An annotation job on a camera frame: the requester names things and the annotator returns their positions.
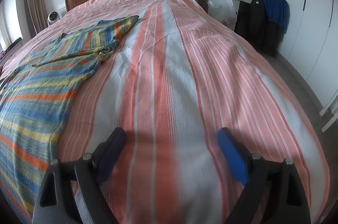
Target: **white wardrobe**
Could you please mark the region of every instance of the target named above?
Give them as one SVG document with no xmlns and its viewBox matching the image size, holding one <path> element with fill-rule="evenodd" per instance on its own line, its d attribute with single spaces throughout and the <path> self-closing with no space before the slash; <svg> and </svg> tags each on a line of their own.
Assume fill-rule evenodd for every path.
<svg viewBox="0 0 338 224">
<path fill-rule="evenodd" d="M 338 94 L 338 0 L 286 1 L 290 22 L 278 51 L 307 82 L 325 111 Z"/>
</svg>

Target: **bed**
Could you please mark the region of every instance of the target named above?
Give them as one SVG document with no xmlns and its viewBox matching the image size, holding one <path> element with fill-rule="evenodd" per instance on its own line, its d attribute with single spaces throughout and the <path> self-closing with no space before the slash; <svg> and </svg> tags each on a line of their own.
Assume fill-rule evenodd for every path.
<svg viewBox="0 0 338 224">
<path fill-rule="evenodd" d="M 318 138 L 287 85 L 243 38 L 194 0 L 65 1 L 65 17 L 13 55 L 1 79 L 62 33 L 98 20 L 140 16 L 113 56 L 82 85 L 57 148 L 61 161 L 76 160 L 115 127 L 126 131 L 125 148 L 101 186 L 120 223 L 224 222 L 242 186 L 218 148 L 221 127 L 266 159 L 292 158 L 311 220 L 318 219 L 330 188 Z M 1 167 L 0 188 L 18 218 L 29 223 L 32 205 L 13 197 L 15 178 Z M 74 192 L 83 208 L 76 185 Z M 255 223 L 261 216 L 260 208 Z"/>
</svg>

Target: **floor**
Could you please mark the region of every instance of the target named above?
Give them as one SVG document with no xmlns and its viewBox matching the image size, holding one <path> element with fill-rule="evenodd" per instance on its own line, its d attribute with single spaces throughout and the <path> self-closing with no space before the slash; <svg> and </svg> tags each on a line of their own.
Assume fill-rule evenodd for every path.
<svg viewBox="0 0 338 224">
<path fill-rule="evenodd" d="M 327 163 L 330 168 L 330 193 L 328 197 L 328 203 L 324 210 L 326 215 L 328 210 L 333 206 L 338 198 L 338 124 L 335 122 L 325 133 L 322 133 L 322 127 L 330 120 L 332 114 L 327 111 L 324 116 L 320 116 L 317 107 L 314 102 L 296 79 L 296 77 L 289 71 L 289 69 L 278 59 L 270 56 L 264 56 L 266 60 L 271 64 L 275 71 L 282 77 L 285 83 L 289 86 L 290 90 L 298 99 L 300 105 L 304 109 L 308 116 L 317 136 L 322 145 Z"/>
</svg>

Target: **baseboard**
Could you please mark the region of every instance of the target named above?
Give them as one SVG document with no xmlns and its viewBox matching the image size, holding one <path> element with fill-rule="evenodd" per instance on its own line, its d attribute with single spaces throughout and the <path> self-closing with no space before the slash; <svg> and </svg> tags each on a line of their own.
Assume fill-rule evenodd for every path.
<svg viewBox="0 0 338 224">
<path fill-rule="evenodd" d="M 288 69 L 291 71 L 291 73 L 295 76 L 295 78 L 300 82 L 300 84 L 304 87 L 306 92 L 309 94 L 311 100 L 317 107 L 318 111 L 321 112 L 323 110 L 323 106 L 319 102 L 317 96 L 313 92 L 313 90 L 310 88 L 308 83 L 305 81 L 305 79 L 299 74 L 299 72 L 289 63 L 288 60 L 286 60 L 279 52 L 277 52 L 277 59 L 280 60 Z"/>
</svg>

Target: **pink striped bed sheet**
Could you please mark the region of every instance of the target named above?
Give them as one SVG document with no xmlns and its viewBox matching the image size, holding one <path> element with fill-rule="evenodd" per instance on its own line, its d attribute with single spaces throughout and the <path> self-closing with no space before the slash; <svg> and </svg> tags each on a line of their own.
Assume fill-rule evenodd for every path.
<svg viewBox="0 0 338 224">
<path fill-rule="evenodd" d="M 60 159 L 122 127 L 127 143 L 101 186 L 120 223 L 222 223 L 242 191 L 216 142 L 228 127 L 251 152 L 293 159 L 315 222 L 330 176 L 309 120 L 268 62 L 194 0 L 90 0 L 25 44 L 1 78 L 63 32 L 131 15 L 140 18 L 74 101 Z"/>
</svg>

